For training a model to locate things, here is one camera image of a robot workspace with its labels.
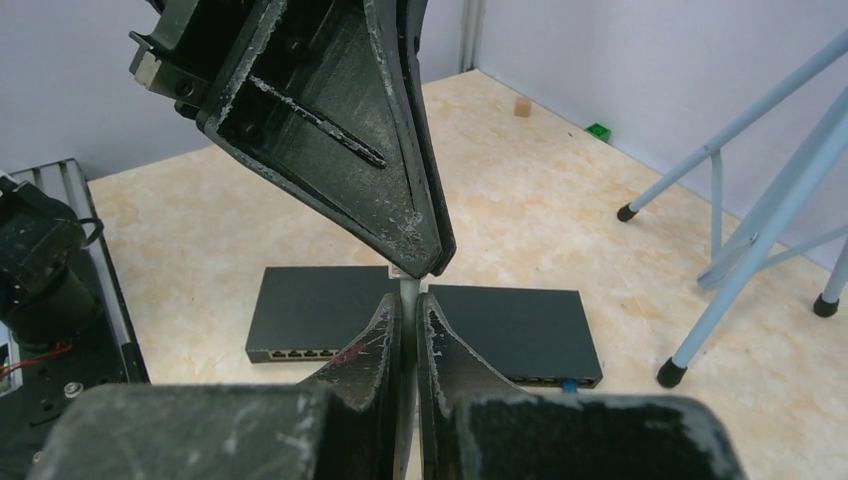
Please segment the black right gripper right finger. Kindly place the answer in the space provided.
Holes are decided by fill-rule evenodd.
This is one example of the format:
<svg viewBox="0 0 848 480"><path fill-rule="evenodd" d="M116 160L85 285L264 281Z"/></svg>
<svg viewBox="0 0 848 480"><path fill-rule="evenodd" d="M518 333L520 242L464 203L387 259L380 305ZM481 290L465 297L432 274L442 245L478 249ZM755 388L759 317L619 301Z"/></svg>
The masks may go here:
<svg viewBox="0 0 848 480"><path fill-rule="evenodd" d="M532 394L417 306L421 471L426 479L742 479L714 413L682 396Z"/></svg>

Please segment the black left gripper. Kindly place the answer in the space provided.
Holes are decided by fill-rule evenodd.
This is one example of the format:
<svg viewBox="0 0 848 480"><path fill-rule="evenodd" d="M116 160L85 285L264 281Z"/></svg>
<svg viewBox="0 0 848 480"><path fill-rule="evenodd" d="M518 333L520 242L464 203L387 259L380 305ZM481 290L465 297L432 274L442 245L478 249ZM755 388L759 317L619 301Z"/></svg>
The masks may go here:
<svg viewBox="0 0 848 480"><path fill-rule="evenodd" d="M423 1L154 1L130 67L236 161L409 276L443 270Z"/></svg>

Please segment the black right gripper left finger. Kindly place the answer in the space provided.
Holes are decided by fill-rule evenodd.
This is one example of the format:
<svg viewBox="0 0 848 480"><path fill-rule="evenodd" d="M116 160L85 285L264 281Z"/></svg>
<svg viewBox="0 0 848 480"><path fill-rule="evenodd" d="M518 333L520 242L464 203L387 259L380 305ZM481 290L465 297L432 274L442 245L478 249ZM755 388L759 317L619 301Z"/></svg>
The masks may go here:
<svg viewBox="0 0 848 480"><path fill-rule="evenodd" d="M33 479L397 479L401 302L295 384L107 384L53 428Z"/></svg>

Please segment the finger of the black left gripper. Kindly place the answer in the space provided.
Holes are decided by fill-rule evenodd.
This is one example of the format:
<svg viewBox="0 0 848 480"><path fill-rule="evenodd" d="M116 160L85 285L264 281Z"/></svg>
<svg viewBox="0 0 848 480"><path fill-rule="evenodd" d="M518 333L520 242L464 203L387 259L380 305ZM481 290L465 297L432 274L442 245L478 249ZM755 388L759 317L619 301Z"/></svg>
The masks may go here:
<svg viewBox="0 0 848 480"><path fill-rule="evenodd" d="M441 253L430 273L433 276L440 276L454 258L457 244L431 138L418 59L427 3L427 0L399 0L397 2L397 31L403 82L411 104L419 149L423 156L441 247Z"/></svg>

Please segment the black network switch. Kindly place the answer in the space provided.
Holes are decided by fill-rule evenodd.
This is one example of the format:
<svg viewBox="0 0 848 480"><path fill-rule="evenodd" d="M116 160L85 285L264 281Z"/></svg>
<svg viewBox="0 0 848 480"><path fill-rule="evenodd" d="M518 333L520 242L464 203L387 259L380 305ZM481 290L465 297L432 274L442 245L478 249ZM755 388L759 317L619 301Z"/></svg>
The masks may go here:
<svg viewBox="0 0 848 480"><path fill-rule="evenodd" d="M603 379L579 292L432 285L458 336L510 381L592 389Z"/></svg>

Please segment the black mat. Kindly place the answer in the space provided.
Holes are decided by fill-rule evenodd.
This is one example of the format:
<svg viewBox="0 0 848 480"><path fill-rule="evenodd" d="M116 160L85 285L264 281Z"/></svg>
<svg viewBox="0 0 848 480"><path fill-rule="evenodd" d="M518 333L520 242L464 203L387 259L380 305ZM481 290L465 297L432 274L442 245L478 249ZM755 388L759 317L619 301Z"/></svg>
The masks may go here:
<svg viewBox="0 0 848 480"><path fill-rule="evenodd" d="M265 269L245 353L253 364L328 360L369 324L398 284L380 266Z"/></svg>

